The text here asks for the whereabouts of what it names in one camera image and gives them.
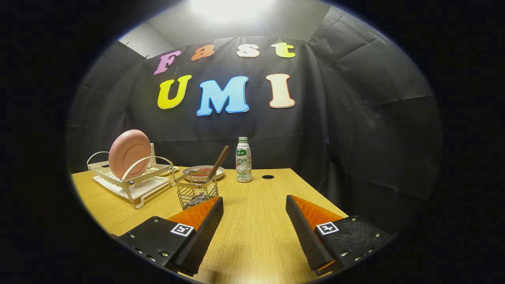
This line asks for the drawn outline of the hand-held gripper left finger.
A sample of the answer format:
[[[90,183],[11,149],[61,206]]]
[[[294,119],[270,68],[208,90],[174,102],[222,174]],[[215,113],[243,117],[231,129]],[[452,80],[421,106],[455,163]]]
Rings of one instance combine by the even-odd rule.
[[[159,266],[194,276],[223,214],[223,198],[215,196],[169,218],[152,216],[112,239]]]

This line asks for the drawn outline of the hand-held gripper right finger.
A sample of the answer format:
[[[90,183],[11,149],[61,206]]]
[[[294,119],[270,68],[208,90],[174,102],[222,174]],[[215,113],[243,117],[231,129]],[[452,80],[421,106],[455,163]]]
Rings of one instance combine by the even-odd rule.
[[[286,212],[317,276],[348,269],[395,237],[363,217],[343,217],[294,195],[286,197]]]

